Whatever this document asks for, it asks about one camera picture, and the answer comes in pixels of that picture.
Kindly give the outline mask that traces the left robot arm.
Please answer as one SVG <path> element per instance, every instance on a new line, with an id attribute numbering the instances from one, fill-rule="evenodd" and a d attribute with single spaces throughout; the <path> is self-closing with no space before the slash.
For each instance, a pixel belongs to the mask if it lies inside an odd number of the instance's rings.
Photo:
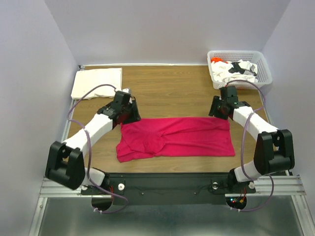
<path id="1" fill-rule="evenodd" d="M 75 135 L 51 144 L 45 177 L 72 190 L 89 184 L 84 157 L 92 146 L 117 125 L 140 120 L 136 99 L 130 90 L 116 91 L 113 101 L 100 108 Z"/>

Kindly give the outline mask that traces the pink t-shirt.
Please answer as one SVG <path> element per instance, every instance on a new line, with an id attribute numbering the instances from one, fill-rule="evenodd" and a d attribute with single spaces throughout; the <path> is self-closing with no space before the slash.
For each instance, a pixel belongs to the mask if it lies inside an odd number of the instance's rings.
<path id="1" fill-rule="evenodd" d="M 144 118 L 121 125 L 121 163 L 153 157 L 234 156 L 227 120 L 214 117 Z"/>

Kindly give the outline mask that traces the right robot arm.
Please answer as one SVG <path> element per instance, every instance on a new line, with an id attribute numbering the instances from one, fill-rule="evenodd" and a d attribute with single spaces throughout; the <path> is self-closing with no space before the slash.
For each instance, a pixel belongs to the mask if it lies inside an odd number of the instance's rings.
<path id="1" fill-rule="evenodd" d="M 240 124 L 243 133 L 256 141 L 251 162 L 241 160 L 240 167 L 230 170 L 226 186 L 237 192 L 251 181 L 267 174 L 291 170 L 295 166 L 293 136 L 287 129 L 278 129 L 260 117 L 245 101 L 239 101 L 234 86 L 220 88 L 214 96 L 209 115 Z"/>

